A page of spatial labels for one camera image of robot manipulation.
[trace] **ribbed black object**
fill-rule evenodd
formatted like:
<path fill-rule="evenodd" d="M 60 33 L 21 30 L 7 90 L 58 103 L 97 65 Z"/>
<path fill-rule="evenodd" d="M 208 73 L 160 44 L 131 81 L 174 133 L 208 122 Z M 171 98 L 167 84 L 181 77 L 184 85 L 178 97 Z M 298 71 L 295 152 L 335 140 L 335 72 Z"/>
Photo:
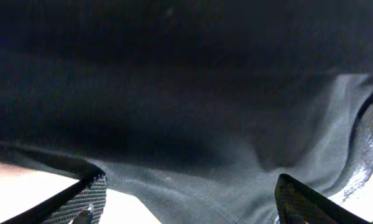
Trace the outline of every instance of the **ribbed black object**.
<path fill-rule="evenodd" d="M 94 205 L 94 215 L 91 224 L 99 223 L 99 218 L 104 210 L 106 202 L 106 181 L 105 177 L 96 179 L 91 187 L 82 190 L 74 196 L 65 205 L 61 206 L 58 211 L 44 221 L 44 224 L 68 224 L 89 204 Z"/>

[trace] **dark cloth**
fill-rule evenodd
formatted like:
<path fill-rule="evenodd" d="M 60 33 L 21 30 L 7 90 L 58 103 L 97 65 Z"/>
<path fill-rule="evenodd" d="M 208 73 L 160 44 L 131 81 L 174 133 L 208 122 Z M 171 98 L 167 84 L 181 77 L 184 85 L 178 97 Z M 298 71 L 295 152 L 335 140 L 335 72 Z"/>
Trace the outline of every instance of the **dark cloth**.
<path fill-rule="evenodd" d="M 326 195 L 352 176 L 373 76 L 338 74 L 373 73 L 373 1 L 262 3 L 265 23 L 239 2 L 46 2 L 31 17 L 19 9 L 41 3 L 19 2 L 0 14 L 0 160 L 102 169 L 162 223 L 265 223 L 279 174 Z"/>

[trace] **black garment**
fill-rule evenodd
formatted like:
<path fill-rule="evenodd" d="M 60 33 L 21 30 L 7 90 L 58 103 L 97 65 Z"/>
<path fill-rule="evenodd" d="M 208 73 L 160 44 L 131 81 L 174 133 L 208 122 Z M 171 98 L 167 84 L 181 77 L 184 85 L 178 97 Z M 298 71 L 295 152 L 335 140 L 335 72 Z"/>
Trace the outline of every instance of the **black garment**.
<path fill-rule="evenodd" d="M 337 74 L 373 73 L 373 1 L 75 2 L 1 8 L 0 160 L 102 169 L 162 223 L 265 223 L 279 174 L 352 176 L 373 76 Z"/>

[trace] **black fabric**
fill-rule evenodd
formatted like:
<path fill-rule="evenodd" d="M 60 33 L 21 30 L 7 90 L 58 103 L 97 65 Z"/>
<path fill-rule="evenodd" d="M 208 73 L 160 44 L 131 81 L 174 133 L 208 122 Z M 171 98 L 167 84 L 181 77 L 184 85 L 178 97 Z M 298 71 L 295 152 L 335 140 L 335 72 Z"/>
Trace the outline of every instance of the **black fabric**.
<path fill-rule="evenodd" d="M 373 74 L 373 1 L 67 2 L 0 1 L 0 159 L 99 168 L 162 223 L 265 223 L 280 173 L 351 178 L 373 76 L 339 74 Z"/>
<path fill-rule="evenodd" d="M 93 205 L 93 220 L 91 224 L 99 223 L 99 218 L 104 210 L 106 203 L 106 181 L 105 178 L 96 179 L 90 186 L 82 190 L 73 199 L 69 200 L 64 206 L 61 206 L 58 211 L 51 214 L 46 219 L 44 224 L 68 224 L 75 217 L 87 209 L 90 204 Z"/>

